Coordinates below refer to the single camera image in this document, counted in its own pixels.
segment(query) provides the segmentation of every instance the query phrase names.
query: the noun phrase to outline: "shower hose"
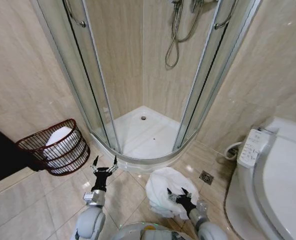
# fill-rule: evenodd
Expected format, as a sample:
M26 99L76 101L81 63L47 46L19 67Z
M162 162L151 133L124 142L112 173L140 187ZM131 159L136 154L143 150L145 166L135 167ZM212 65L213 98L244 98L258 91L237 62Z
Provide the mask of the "shower hose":
M173 68L177 65L178 61L179 61L179 43L185 42L187 41L191 36L192 33L194 31L194 28L196 26L197 20L199 18L199 15L201 13L201 9L202 9L202 5L203 5L203 0L201 1L200 5L199 5L199 9L198 12L196 14L196 17L194 19L194 22L192 24L192 27L188 33L188 35L182 39L178 38L178 29L179 29L179 25L180 25L180 19L181 19L181 14L182 14L182 9L183 9L183 1L184 0L180 0L178 2L174 3L174 10L173 10L173 20L172 20L172 25L171 25L171 30L172 30L172 41L171 44L167 50L166 56L165 56L165 63L169 68ZM176 57L176 61L174 62L174 64L170 64L169 63L169 56L171 53L171 49L173 47L173 45L175 44L176 47L176 52L177 52L177 57Z

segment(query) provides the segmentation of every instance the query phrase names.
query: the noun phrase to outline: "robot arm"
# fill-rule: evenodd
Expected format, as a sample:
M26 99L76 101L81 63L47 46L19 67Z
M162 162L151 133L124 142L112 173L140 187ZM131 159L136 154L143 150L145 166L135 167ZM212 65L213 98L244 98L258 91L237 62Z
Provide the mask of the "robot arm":
M184 194L173 194L168 190L169 199L177 204L181 204L187 211L187 215L194 226L198 238L201 240L228 240L226 233L216 224L211 223L207 216L207 205L199 200L197 205L191 202L191 194L184 188Z
M114 171L118 169L117 157L114 158L112 167L96 168L99 156L91 165L93 174L97 177L91 192L84 193L83 199L89 206L78 217L76 228L71 236L71 240L78 240L79 237L90 240L97 240L103 228L106 216L102 211L105 202L106 181Z

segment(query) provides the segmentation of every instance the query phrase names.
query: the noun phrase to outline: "floor drain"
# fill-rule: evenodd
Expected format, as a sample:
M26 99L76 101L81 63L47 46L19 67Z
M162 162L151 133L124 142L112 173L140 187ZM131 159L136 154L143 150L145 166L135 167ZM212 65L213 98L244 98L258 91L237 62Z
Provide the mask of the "floor drain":
M206 184L211 185L213 181L213 176L206 171L202 171L200 177L201 180L203 180Z

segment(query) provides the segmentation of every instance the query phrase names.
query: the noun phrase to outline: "brown wicker basket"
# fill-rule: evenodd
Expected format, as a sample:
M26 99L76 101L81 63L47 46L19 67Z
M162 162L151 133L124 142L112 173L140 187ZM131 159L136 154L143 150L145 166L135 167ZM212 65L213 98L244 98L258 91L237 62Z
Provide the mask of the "brown wicker basket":
M46 146L50 136L62 127L72 130L59 141ZM60 122L19 140L16 145L32 153L52 175L63 176L78 170L90 156L90 148L74 119Z

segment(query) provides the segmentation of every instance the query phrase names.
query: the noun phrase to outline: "beige tile wall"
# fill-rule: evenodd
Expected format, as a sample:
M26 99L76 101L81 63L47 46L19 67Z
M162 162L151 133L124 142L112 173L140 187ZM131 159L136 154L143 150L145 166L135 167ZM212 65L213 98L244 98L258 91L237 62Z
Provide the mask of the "beige tile wall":
M179 37L187 35L194 20L190 1L184 1ZM193 78L208 34L216 3L205 3L195 33L179 45L179 62L173 69L165 66L171 43L173 4L165 0L143 0L143 105L181 121ZM170 62L175 59L175 49Z
M75 118L85 122L29 0L0 0L0 130L13 141Z
M114 118L142 105L142 0L87 0Z
M296 121L296 0L262 1L197 139L223 152L270 116Z

